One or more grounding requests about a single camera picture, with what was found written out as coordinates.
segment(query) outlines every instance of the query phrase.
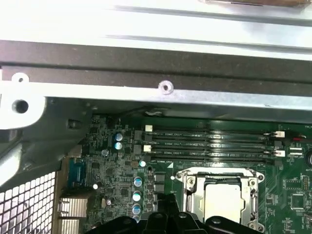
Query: screw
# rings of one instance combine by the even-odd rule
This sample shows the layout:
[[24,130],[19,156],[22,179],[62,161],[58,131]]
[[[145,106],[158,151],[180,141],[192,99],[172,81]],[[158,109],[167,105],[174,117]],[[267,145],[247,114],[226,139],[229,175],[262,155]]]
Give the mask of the screw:
[[211,222],[214,223],[214,224],[220,224],[220,223],[221,223],[221,220],[218,219],[218,218],[213,218],[213,219],[211,220]]
[[251,228],[251,229],[255,229],[255,226],[254,226],[253,223],[248,224],[248,227]]
[[250,183],[251,186],[255,185],[255,181],[253,179],[250,180],[249,183]]
[[174,91],[174,85],[168,80],[163,80],[161,83],[159,83],[158,88],[162,94],[165,95],[171,94]]
[[194,184],[194,179],[193,178],[189,178],[187,180],[187,183],[190,184],[190,185],[193,185]]
[[180,218],[186,218],[187,216],[186,216],[185,213],[179,213],[179,217],[180,217]]

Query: integrated circuit chip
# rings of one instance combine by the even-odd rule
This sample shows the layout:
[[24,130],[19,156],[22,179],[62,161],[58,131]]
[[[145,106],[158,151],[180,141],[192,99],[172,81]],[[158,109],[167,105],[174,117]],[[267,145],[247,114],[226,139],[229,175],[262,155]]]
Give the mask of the integrated circuit chip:
[[164,193],[165,185],[164,184],[154,184],[154,192],[155,193]]
[[112,168],[107,168],[105,173],[106,173],[107,176],[111,176],[113,174],[113,171],[114,170]]
[[292,195],[292,209],[302,210],[304,209],[304,196],[303,194]]
[[165,174],[164,173],[157,173],[154,175],[155,182],[164,182],[165,181]]
[[131,153],[131,148],[126,147],[125,148],[125,154],[129,155]]
[[129,191],[128,191],[128,189],[121,189],[120,194],[122,196],[128,196],[129,195]]
[[98,162],[93,162],[93,163],[91,164],[91,168],[92,168],[92,169],[99,169],[99,163],[98,163]]

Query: black plastic component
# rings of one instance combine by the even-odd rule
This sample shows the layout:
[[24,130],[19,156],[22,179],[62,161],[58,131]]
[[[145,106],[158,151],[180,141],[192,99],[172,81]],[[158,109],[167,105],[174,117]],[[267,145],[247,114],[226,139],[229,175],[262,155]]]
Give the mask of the black plastic component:
[[208,218],[205,224],[210,234],[259,234],[259,232],[251,228],[220,216]]
[[123,216],[87,234],[259,234],[220,216],[213,216],[204,224],[195,214],[180,212],[174,194],[159,194],[157,198],[158,211],[143,213],[138,224]]

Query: gray metal panel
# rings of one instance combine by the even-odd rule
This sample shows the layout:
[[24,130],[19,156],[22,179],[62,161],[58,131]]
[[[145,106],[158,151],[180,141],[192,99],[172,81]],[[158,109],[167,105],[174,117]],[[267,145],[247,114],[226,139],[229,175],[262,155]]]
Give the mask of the gray metal panel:
[[[40,12],[25,4],[17,13],[3,6],[0,20],[10,27],[0,39],[312,60],[310,6],[116,0],[39,7]],[[81,18],[81,11],[88,17]]]
[[58,221],[59,234],[78,234],[79,220],[78,219],[60,219]]

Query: screw hole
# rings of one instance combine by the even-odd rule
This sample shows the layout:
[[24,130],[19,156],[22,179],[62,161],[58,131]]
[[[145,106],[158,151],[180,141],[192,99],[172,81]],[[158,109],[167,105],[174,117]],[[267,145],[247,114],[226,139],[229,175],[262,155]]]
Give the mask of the screw hole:
[[12,104],[12,109],[13,111],[15,111],[16,113],[19,114],[24,114],[28,111],[28,103],[27,101],[24,100],[16,100],[13,104]]

